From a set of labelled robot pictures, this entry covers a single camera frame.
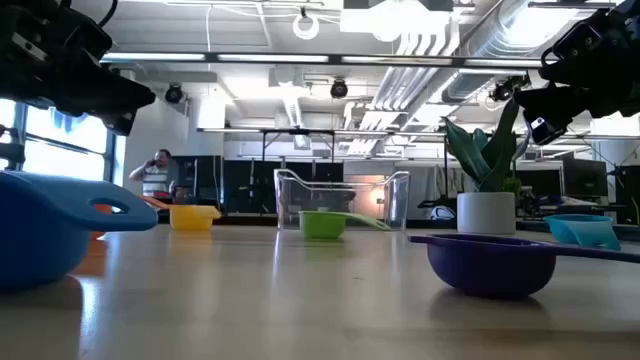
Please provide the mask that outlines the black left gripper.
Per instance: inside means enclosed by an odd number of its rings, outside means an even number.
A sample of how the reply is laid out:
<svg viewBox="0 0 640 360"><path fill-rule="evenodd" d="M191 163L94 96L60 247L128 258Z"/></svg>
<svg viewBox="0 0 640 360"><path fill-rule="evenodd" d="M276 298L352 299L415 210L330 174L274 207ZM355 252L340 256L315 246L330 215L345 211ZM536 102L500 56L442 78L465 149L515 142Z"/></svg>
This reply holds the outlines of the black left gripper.
<svg viewBox="0 0 640 360"><path fill-rule="evenodd" d="M156 95L97 64L112 46L104 31L112 17L108 10L95 21L70 1L1 0L1 96L53 101L73 115L107 114L104 126L129 136L135 111Z"/></svg>

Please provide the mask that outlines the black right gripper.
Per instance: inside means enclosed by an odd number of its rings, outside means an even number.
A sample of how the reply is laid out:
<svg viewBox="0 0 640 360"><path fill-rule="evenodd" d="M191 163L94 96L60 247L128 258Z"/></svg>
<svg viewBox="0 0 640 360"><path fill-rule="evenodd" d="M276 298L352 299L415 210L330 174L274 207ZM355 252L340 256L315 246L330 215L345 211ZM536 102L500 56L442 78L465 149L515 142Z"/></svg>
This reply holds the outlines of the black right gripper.
<svg viewBox="0 0 640 360"><path fill-rule="evenodd" d="M521 90L528 133L537 145L564 135L573 118L639 113L639 3L624 1L575 23L542 58L544 88Z"/></svg>

